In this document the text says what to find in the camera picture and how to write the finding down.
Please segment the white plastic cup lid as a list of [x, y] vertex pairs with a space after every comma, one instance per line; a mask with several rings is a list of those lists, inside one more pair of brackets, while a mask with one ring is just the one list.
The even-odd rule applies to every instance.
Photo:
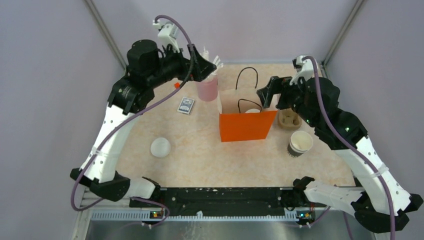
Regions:
[[260, 113], [260, 112], [261, 112], [260, 109], [252, 108], [252, 109], [247, 110], [245, 112], [245, 114], [248, 114], [248, 113]]

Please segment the orange paper bag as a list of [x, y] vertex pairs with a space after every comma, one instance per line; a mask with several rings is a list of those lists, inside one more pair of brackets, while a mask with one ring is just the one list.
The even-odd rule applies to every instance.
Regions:
[[[240, 88], [237, 76], [235, 87], [218, 91], [218, 127], [221, 142], [239, 142], [266, 139], [278, 110], [274, 106], [262, 108], [256, 93], [259, 83], [258, 71], [251, 66], [241, 70], [252, 69], [255, 72], [255, 86]], [[250, 109], [259, 109], [260, 113], [245, 113]]]

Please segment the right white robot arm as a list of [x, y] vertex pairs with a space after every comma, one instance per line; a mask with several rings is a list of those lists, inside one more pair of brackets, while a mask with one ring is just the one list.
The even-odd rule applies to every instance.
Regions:
[[401, 231], [408, 213], [423, 204], [420, 195], [404, 190], [376, 153], [366, 128], [353, 113], [339, 108], [340, 89], [324, 77], [319, 84], [302, 78], [290, 84], [289, 77], [273, 76], [257, 90], [263, 108], [273, 106], [279, 95], [279, 110], [292, 109], [315, 135], [349, 166], [363, 191], [348, 190], [305, 176], [293, 183], [293, 200], [299, 206], [323, 204], [353, 217], [373, 233]]

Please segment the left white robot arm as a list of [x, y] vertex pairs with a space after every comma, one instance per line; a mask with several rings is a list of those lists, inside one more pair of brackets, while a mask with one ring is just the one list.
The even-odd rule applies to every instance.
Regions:
[[141, 115], [161, 104], [155, 101], [155, 89], [173, 79], [202, 82], [217, 66], [206, 60], [195, 45], [188, 44], [189, 58], [172, 45], [159, 48], [155, 41], [143, 39], [127, 51], [124, 76], [112, 87], [105, 116], [95, 143], [70, 177], [101, 198], [116, 202], [134, 192], [149, 207], [160, 202], [158, 185], [147, 178], [132, 181], [116, 170], [123, 147]]

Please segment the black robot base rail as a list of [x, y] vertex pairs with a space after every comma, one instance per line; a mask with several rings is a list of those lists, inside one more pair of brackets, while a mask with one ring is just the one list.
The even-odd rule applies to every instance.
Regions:
[[172, 217], [198, 212], [205, 217], [274, 217], [316, 207], [289, 187], [168, 187], [151, 201], [168, 207]]

